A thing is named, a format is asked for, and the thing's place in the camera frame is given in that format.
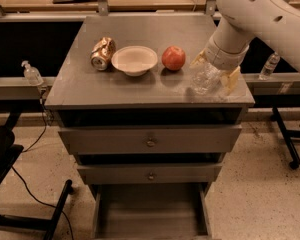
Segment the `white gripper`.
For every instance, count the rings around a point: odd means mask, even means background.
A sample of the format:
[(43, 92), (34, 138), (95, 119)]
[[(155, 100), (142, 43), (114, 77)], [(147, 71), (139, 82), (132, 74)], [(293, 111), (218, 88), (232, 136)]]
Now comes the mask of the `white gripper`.
[(224, 92), (229, 95), (237, 85), (240, 75), (238, 66), (242, 63), (248, 48), (249, 45), (246, 42), (234, 38), (218, 38), (213, 35), (205, 49), (200, 51), (190, 63), (190, 67), (193, 68), (208, 61), (218, 70), (223, 70), (220, 82)]

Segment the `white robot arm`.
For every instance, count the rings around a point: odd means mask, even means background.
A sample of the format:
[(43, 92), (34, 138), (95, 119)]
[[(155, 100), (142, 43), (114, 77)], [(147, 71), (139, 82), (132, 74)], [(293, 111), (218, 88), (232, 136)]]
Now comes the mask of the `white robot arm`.
[(250, 42), (258, 38), (300, 73), (300, 11), (289, 0), (216, 0), (221, 21), (192, 61), (193, 87), (232, 91)]

